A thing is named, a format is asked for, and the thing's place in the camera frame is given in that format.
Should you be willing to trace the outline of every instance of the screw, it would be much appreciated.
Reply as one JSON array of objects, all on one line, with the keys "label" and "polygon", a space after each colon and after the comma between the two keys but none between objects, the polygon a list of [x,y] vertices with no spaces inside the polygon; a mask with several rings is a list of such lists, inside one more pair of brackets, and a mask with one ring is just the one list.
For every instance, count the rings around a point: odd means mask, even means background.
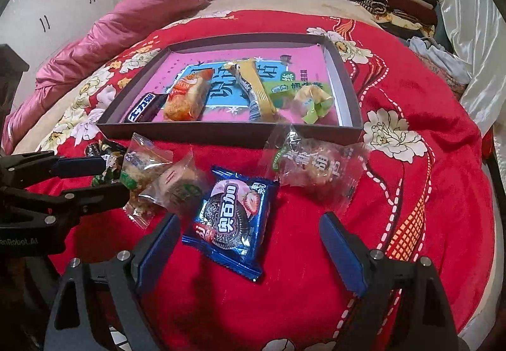
[{"label": "screw", "polygon": [[72,268],[77,267],[79,264],[81,264],[81,260],[79,258],[73,258],[70,260],[70,266]]},{"label": "screw", "polygon": [[51,225],[51,224],[55,223],[55,221],[56,221],[56,217],[54,215],[48,215],[47,217],[44,218],[44,222],[47,225]]},{"label": "screw", "polygon": [[380,250],[371,250],[371,252],[369,252],[369,255],[373,260],[381,260],[385,256]]},{"label": "screw", "polygon": [[429,257],[420,257],[420,264],[424,267],[430,267],[432,265],[432,261]]},{"label": "screw", "polygon": [[118,255],[116,255],[116,258],[120,261],[126,261],[130,258],[130,252],[129,251],[120,251],[118,252]]}]

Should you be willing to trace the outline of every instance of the pastry snack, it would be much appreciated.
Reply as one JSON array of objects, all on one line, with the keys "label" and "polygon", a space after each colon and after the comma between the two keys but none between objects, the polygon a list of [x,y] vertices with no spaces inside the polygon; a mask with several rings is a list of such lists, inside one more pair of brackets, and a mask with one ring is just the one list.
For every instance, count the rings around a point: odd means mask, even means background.
[{"label": "pastry snack", "polygon": [[164,106],[165,121],[195,121],[206,104],[214,70],[205,68],[176,81]]},{"label": "pastry snack", "polygon": [[190,151],[182,160],[169,166],[139,197],[174,212],[180,218],[193,219],[207,191],[206,174],[195,167]]},{"label": "pastry snack", "polygon": [[133,134],[123,158],[120,181],[130,190],[125,211],[143,229],[148,227],[159,207],[149,201],[140,201],[139,193],[172,164],[172,158],[172,151],[159,149],[149,139]]},{"label": "pastry snack", "polygon": [[230,61],[224,66],[237,80],[237,83],[250,101],[250,121],[273,122],[276,120],[276,107],[265,92],[253,58]]},{"label": "pastry snack", "polygon": [[216,183],[205,196],[192,229],[183,235],[183,244],[257,281],[262,269],[256,259],[278,184],[216,166],[211,172]]},{"label": "pastry snack", "polygon": [[326,209],[347,207],[369,156],[365,144],[342,146],[303,138],[293,126],[277,126],[264,147],[263,175],[280,186],[303,187]]}]

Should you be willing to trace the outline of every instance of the oreo cookie package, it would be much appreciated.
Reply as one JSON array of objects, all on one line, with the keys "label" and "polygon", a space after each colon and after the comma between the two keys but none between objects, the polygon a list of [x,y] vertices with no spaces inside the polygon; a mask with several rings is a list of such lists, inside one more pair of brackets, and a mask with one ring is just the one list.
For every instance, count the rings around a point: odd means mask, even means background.
[{"label": "oreo cookie package", "polygon": [[256,258],[279,184],[216,166],[211,172],[216,183],[183,235],[183,244],[255,282],[262,274]]}]

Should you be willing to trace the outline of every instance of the chocolate bar wrapper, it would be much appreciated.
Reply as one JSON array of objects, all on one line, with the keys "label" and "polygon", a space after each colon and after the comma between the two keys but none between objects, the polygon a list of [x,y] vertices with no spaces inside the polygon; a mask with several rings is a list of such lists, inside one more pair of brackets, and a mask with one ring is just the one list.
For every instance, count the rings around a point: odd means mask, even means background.
[{"label": "chocolate bar wrapper", "polygon": [[262,275],[257,256],[278,183],[217,166],[211,172],[216,183],[183,235],[183,244],[256,282]]},{"label": "chocolate bar wrapper", "polygon": [[125,117],[123,122],[150,122],[153,121],[160,108],[165,104],[168,94],[155,94],[146,92]]}]

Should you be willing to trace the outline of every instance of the bed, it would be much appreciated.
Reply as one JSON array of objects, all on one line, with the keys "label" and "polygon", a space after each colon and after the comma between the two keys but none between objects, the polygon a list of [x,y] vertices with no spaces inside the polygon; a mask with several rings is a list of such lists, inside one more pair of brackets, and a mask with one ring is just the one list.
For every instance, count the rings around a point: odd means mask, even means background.
[{"label": "bed", "polygon": [[[432,258],[457,330],[477,349],[495,321],[503,285],[503,229],[481,135],[447,85],[429,72],[363,7],[346,0],[213,0],[111,59],[61,98],[15,149],[82,156],[101,134],[93,124],[159,49],[185,39],[246,32],[325,35],[340,49],[373,150],[344,225],[370,248],[408,261]],[[180,159],[188,145],[159,143]],[[248,172],[259,150],[194,146],[197,164]],[[50,180],[32,190],[58,193],[89,179]],[[260,285],[179,245],[156,290],[143,299],[151,323],[171,349],[327,350],[356,303],[320,243],[321,209],[280,192],[265,241]],[[51,258],[99,261],[130,249],[143,235],[121,210],[84,217]],[[398,293],[378,334],[384,345]]]}]

